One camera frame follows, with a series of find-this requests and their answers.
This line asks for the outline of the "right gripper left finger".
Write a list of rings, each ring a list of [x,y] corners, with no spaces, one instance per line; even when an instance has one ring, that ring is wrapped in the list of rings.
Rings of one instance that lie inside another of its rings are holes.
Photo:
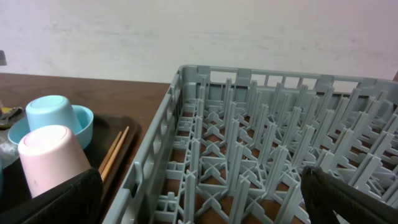
[[[97,223],[101,211],[103,181],[90,168],[43,194],[1,213],[1,224]]]

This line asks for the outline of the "yellow foil snack wrapper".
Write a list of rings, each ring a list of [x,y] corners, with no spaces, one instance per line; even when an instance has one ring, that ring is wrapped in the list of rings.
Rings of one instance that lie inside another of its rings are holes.
[[[1,130],[9,129],[17,121],[25,116],[25,111],[21,107],[1,107]]]

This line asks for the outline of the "white tissue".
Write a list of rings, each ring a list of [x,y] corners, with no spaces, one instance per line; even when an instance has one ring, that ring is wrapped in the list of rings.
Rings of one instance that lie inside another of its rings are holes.
[[[0,135],[0,153],[1,153],[1,161],[3,169],[11,165],[19,158],[17,145],[10,142],[10,140],[8,139],[8,132],[9,132],[8,129],[1,130],[1,135]]]

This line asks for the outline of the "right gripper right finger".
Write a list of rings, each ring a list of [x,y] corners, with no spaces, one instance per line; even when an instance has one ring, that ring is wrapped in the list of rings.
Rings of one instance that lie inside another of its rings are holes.
[[[304,167],[300,188],[312,224],[337,224],[338,215],[353,224],[397,224],[397,209],[356,190],[319,167]]]

